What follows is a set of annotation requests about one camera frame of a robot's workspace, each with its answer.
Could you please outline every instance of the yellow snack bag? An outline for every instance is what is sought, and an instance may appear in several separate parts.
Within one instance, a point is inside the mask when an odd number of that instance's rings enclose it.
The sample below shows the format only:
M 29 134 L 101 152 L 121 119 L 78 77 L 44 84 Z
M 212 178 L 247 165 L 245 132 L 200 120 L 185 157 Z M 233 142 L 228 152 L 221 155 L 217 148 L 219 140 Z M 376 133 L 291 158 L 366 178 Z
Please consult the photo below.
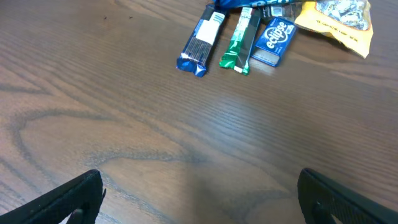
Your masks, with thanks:
M 299 27 L 335 38 L 366 58 L 373 28 L 367 0 L 305 2 L 294 21 Z

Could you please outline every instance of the blue candy bar wrapper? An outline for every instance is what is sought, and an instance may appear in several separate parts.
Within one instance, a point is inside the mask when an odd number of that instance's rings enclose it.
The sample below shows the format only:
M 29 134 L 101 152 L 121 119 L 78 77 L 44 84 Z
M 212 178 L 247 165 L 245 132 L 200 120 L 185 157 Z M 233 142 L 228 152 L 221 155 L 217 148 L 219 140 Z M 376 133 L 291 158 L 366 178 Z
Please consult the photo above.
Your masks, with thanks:
M 284 4 L 293 2 L 304 2 L 308 0 L 213 0 L 223 9 L 231 9 L 235 7 L 258 7 L 271 4 Z
M 296 30 L 293 22 L 279 17 L 273 18 L 257 40 L 251 57 L 273 67 L 278 66 Z
M 220 10 L 213 4 L 206 6 L 195 30 L 177 59 L 177 68 L 202 77 L 207 71 L 206 63 L 211 54 L 218 30 L 227 10 Z

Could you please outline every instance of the green candy bar wrapper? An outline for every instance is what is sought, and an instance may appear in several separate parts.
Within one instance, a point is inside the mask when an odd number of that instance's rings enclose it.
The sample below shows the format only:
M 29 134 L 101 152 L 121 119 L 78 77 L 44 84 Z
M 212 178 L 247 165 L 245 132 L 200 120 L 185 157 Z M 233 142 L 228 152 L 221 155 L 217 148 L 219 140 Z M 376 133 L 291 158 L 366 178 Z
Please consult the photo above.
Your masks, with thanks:
M 248 61 L 260 19 L 261 12 L 259 10 L 250 7 L 242 8 L 229 47 L 220 59 L 220 67 L 232 68 L 243 75 L 249 73 Z

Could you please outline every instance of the wood grain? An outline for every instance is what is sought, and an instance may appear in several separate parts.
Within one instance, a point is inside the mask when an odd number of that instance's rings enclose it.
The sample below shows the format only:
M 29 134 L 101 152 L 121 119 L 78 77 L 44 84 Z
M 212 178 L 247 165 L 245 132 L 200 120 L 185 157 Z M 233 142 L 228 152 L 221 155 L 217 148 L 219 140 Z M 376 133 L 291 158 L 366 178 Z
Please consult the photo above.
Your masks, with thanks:
M 300 31 L 279 68 L 175 69 L 207 1 L 0 1 L 0 214 L 99 169 L 98 223 L 304 223 L 304 167 L 398 211 L 398 3 L 367 59 Z

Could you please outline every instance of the eclipse logo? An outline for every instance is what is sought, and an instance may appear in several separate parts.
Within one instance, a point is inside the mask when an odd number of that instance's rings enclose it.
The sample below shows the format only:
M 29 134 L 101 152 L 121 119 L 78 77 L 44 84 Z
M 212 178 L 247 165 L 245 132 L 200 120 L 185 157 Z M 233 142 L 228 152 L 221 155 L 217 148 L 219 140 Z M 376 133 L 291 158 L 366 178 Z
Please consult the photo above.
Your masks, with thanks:
M 287 40 L 287 34 L 285 28 L 287 25 L 284 22 L 279 22 L 277 27 L 270 27 L 265 31 L 267 37 L 267 47 L 273 49 L 276 43 L 285 42 Z

